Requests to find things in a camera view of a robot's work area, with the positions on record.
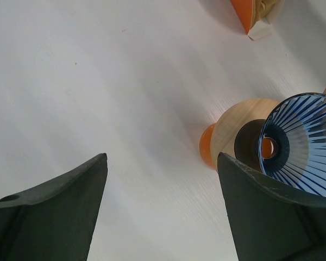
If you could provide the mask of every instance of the orange box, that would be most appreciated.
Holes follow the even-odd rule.
[[[285,0],[230,0],[247,35],[260,39],[272,32],[271,23],[280,13]]]

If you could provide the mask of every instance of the white surface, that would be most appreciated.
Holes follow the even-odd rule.
[[[0,1],[0,198],[106,152],[89,260],[237,260],[199,136],[241,100],[323,91],[326,0],[273,31],[250,41],[228,0]]]

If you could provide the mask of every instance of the white table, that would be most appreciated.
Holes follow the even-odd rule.
[[[199,137],[239,101],[323,91],[310,2],[250,41],[228,0],[0,1],[0,198],[106,152],[89,260],[237,260]]]

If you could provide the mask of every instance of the blue glass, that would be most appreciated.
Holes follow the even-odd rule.
[[[266,158],[264,139],[272,142]],[[258,153],[265,175],[326,197],[326,95],[299,94],[281,102],[261,130]]]

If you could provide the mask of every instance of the orange base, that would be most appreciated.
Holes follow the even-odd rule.
[[[210,144],[211,144],[211,135],[212,131],[214,130],[215,123],[210,125],[202,134],[199,142],[199,152],[202,160],[206,163],[206,165],[213,170],[216,169],[215,165],[211,159],[211,152],[210,152]]]

